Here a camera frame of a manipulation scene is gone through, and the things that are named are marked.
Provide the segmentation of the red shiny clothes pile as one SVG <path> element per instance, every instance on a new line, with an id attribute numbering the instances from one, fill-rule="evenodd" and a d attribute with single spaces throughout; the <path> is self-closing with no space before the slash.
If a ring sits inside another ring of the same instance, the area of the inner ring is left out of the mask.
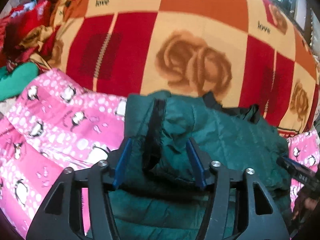
<path id="1" fill-rule="evenodd" d="M 50 16 L 58 0 L 38 0 L 13 8 L 8 16 L 1 18 L 1 66 L 9 60 L 21 57 L 23 39 L 35 28 L 50 22 Z"/>

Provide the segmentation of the pink penguin print blanket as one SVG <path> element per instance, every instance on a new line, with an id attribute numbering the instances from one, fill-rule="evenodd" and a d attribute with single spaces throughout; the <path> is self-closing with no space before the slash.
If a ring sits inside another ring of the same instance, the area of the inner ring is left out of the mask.
<path id="1" fill-rule="evenodd" d="M 89 92 L 60 70 L 29 83 L 1 120 L 1 211 L 19 237 L 64 168 L 119 147 L 126 98 Z"/>

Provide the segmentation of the green knit garment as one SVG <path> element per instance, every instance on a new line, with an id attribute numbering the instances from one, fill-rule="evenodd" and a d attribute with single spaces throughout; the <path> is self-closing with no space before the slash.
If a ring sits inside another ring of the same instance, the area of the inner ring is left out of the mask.
<path id="1" fill-rule="evenodd" d="M 39 69 L 32 62 L 24 63 L 12 72 L 1 67 L 0 100 L 4 101 L 21 94 L 25 87 L 39 74 Z"/>

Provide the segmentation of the green quilted puffer jacket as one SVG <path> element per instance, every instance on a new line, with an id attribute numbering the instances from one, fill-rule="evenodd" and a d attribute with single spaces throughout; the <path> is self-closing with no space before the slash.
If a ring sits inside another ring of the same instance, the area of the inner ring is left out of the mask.
<path id="1" fill-rule="evenodd" d="M 289 149 L 256 105 L 131 94 L 124 135 L 126 178 L 104 195 L 115 239 L 289 239 Z"/>

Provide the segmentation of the orange red rose blanket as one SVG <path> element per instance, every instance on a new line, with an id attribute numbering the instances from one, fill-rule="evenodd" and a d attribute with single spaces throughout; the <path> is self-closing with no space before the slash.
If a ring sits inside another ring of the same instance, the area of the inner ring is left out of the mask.
<path id="1" fill-rule="evenodd" d="M 212 92 L 225 107 L 257 104 L 281 135 L 312 127 L 316 61 L 271 0 L 59 0 L 50 21 L 54 63 L 87 89 Z"/>

